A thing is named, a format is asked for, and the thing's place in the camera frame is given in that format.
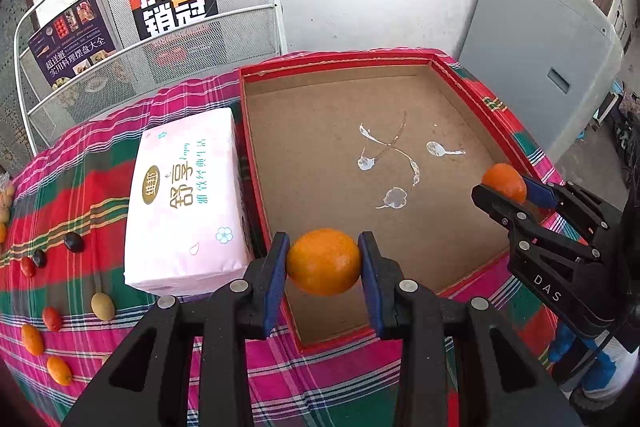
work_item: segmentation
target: plaid tablecloth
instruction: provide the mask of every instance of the plaid tablecloth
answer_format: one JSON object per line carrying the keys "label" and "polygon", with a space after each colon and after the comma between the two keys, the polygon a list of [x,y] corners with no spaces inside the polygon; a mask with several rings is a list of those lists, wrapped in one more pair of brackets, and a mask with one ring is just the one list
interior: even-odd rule
{"label": "plaid tablecloth", "polygon": [[[560,176],[511,112],[484,85],[442,52],[402,48],[403,54],[426,57],[437,53],[486,113],[499,121],[524,152],[543,181]],[[322,61],[323,54],[292,54],[274,60]],[[0,257],[0,355],[21,390],[46,422],[60,424],[87,382],[156,298],[124,284],[124,238],[130,183],[140,136],[146,129],[190,114],[231,107],[241,125],[239,73],[186,80],[156,96],[114,112],[109,118],[66,132],[41,153],[16,179],[17,186],[8,248]],[[248,169],[244,168],[245,178]],[[577,237],[555,215],[546,225]],[[86,249],[70,253],[66,232],[84,237]],[[32,279],[22,276],[20,259],[36,248],[46,250],[48,264]],[[530,349],[546,361],[556,318],[506,269],[502,257],[461,281],[446,293],[456,299],[486,296],[511,320]],[[109,323],[91,311],[96,291],[111,296],[117,314]],[[58,333],[47,331],[42,309],[53,306],[63,315]],[[31,356],[20,343],[20,327],[35,325],[46,352]],[[194,345],[188,425],[198,422],[198,374],[201,344]],[[301,354],[292,332],[280,320],[267,341],[248,342],[247,365],[257,425],[389,426],[394,412],[401,346],[380,342],[373,334],[336,344],[312,355]],[[452,354],[451,343],[447,344]],[[47,357],[65,359],[74,383],[62,387],[50,378]],[[450,398],[455,403],[456,379],[450,371]],[[117,407],[117,404],[105,404]],[[455,414],[450,423],[457,424]]]}

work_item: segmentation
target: gold logo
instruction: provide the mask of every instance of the gold logo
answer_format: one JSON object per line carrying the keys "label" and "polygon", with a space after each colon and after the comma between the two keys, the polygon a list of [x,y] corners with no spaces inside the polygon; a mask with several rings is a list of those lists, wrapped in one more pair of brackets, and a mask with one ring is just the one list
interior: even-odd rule
{"label": "gold logo", "polygon": [[142,180],[142,201],[151,204],[158,195],[158,187],[160,186],[160,171],[158,167],[152,165]]}

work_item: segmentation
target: pink tissue package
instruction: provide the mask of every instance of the pink tissue package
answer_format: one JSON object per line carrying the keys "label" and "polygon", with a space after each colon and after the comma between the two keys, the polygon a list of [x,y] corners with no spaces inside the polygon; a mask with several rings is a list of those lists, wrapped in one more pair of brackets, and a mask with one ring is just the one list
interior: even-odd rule
{"label": "pink tissue package", "polygon": [[133,172],[125,283],[199,295],[241,278],[253,259],[229,108],[145,131]]}

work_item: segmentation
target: black cable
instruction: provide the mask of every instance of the black cable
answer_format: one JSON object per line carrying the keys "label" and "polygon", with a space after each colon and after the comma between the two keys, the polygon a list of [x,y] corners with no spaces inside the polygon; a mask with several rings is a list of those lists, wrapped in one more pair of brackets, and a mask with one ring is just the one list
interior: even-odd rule
{"label": "black cable", "polygon": [[572,370],[562,381],[558,382],[558,385],[564,385],[572,378],[576,377],[579,373],[581,373],[585,367],[587,367],[595,358],[602,352],[602,350],[607,347],[607,344],[610,343],[613,336],[618,333],[618,330],[626,323],[626,319],[620,322],[614,329],[609,331],[609,334],[605,337],[605,339],[600,343],[600,345],[594,350],[591,351],[591,354],[584,359],[581,363],[577,365],[577,367]]}

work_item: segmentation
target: screw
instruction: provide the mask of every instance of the screw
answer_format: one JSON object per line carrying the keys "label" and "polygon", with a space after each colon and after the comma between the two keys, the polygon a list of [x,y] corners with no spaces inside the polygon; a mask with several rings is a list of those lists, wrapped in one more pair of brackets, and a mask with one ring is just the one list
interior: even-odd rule
{"label": "screw", "polygon": [[482,297],[474,297],[471,299],[471,306],[481,312],[489,308],[489,302]]}
{"label": "screw", "polygon": [[244,290],[249,288],[249,283],[244,279],[236,279],[229,283],[229,288],[234,293],[242,293]]}
{"label": "screw", "polygon": [[170,308],[175,304],[175,297],[173,295],[165,295],[158,299],[158,308],[163,310]]}
{"label": "screw", "polygon": [[407,292],[407,293],[413,293],[418,289],[418,283],[415,281],[412,281],[411,279],[401,280],[398,286],[400,286],[400,289],[403,292]]}

